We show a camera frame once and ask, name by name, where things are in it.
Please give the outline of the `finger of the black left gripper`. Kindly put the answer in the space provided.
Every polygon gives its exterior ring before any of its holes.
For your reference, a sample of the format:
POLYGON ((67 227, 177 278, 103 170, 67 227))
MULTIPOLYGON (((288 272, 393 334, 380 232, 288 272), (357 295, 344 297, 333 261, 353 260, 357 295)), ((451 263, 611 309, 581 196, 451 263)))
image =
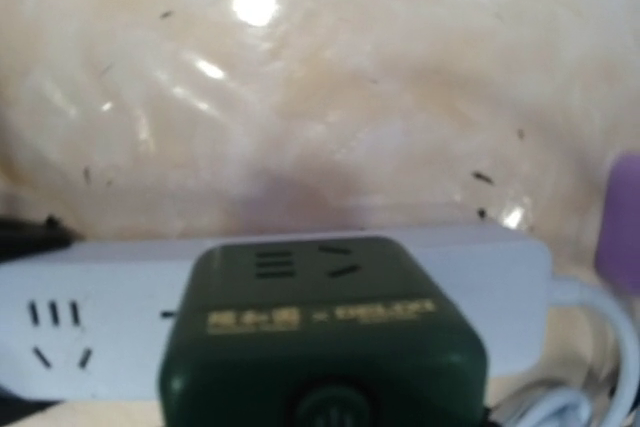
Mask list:
POLYGON ((42 222, 1 216, 1 261, 68 248, 78 235, 53 216, 42 222))

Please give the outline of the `light blue power strip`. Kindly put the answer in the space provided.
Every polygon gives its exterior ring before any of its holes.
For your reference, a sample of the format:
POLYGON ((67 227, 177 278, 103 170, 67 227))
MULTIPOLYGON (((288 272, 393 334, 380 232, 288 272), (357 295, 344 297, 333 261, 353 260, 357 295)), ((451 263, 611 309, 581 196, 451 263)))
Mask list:
MULTIPOLYGON (((482 339, 493 377, 540 357, 552 257, 492 222, 391 228, 482 339)), ((1 388, 34 400, 146 400, 196 259, 222 238, 79 242, 1 267, 1 388)))

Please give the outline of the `dark green cube socket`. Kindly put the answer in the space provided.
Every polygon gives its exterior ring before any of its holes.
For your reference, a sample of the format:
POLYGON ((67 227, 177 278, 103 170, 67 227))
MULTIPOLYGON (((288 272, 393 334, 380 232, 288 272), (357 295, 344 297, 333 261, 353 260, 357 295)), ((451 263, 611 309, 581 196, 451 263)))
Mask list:
POLYGON ((481 426, 487 371, 399 242, 236 243, 195 262, 159 396, 169 426, 481 426))

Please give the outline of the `purple power strip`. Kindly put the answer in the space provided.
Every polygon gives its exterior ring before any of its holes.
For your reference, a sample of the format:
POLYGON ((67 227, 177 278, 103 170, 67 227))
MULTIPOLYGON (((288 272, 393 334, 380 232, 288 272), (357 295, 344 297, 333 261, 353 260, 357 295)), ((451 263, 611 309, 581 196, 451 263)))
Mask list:
POLYGON ((613 163, 604 197, 595 267, 617 290, 639 296, 639 153, 613 163))

